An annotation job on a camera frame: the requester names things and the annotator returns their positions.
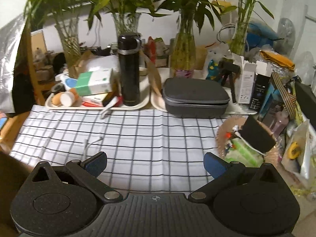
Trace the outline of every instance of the black carrying case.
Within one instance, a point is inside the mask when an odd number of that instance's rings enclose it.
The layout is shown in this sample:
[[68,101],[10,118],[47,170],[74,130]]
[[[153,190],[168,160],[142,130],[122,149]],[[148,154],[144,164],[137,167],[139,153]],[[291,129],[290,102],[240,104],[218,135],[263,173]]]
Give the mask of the black carrying case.
[[198,119],[223,115],[230,101],[224,88],[215,81],[177,77],[166,80],[163,98],[170,114]]

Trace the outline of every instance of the mini tripod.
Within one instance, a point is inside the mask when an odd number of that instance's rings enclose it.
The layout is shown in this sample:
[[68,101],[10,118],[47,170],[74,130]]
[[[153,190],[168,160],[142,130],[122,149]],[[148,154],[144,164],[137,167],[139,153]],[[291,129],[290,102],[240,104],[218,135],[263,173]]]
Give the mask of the mini tripod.
[[229,87],[232,94],[232,100],[233,100],[233,103],[236,103],[233,73],[239,74],[240,67],[238,65],[233,64],[233,60],[223,59],[219,62],[218,68],[219,68],[219,75],[214,79],[214,81],[218,82],[220,79],[222,79],[221,86],[224,86],[227,78],[229,78]]

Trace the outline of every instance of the woven basket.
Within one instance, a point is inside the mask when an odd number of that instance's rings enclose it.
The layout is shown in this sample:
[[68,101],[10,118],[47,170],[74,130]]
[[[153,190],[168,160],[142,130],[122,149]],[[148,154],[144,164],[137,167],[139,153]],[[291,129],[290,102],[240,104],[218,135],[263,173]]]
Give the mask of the woven basket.
[[[227,132],[232,132],[233,127],[238,125],[239,127],[243,126],[246,122],[247,118],[243,116],[232,116],[224,121],[224,123],[219,127],[216,135],[216,144],[217,150],[219,153],[219,157],[224,159],[225,158],[225,145],[227,141],[227,137],[225,136]],[[269,133],[273,139],[276,140],[273,133],[270,129],[263,123],[258,123]],[[267,155],[264,156],[264,161],[273,164],[275,167],[278,166],[278,158],[279,158],[279,148],[275,145],[269,152],[266,153]]]

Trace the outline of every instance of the white tray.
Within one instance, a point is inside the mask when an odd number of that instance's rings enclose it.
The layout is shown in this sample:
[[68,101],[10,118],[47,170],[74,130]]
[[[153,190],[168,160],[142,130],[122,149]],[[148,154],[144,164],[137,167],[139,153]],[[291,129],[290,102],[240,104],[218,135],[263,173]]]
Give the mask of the white tray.
[[[164,84],[166,79],[169,78],[169,69],[168,68],[160,68],[158,69],[159,74],[161,76],[161,83]],[[202,71],[201,70],[195,70],[193,74],[193,78],[202,78]],[[242,104],[233,104],[232,103],[232,95],[229,88],[224,87],[225,91],[228,93],[230,97],[230,102],[228,104],[228,107],[226,109],[225,114],[244,114],[244,115],[254,115],[257,112],[249,110],[246,105]],[[150,102],[152,106],[154,106],[156,109],[160,111],[167,112],[165,101],[162,97],[159,97],[153,90],[151,90],[151,96],[150,96]]]
[[[150,85],[148,81],[148,76],[140,76],[139,77],[139,90],[140,90],[140,100],[141,102],[135,106],[128,107],[125,105],[121,105],[120,107],[113,107],[111,110],[117,110],[117,111],[134,111],[139,110],[142,107],[146,106],[150,100]],[[52,98],[54,94],[51,94],[46,102],[45,107],[51,109],[51,110],[103,110],[103,107],[85,107],[82,106],[82,100],[81,97],[79,97],[79,100],[76,101],[71,107],[64,107],[64,106],[55,106],[52,104]]]

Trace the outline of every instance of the black thermos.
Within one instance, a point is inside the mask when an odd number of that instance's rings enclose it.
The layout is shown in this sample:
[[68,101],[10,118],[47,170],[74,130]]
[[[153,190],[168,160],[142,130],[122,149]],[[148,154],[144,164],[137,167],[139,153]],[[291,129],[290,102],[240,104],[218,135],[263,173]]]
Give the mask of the black thermos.
[[123,33],[118,38],[123,103],[135,106],[140,102],[139,50],[142,40],[137,33]]

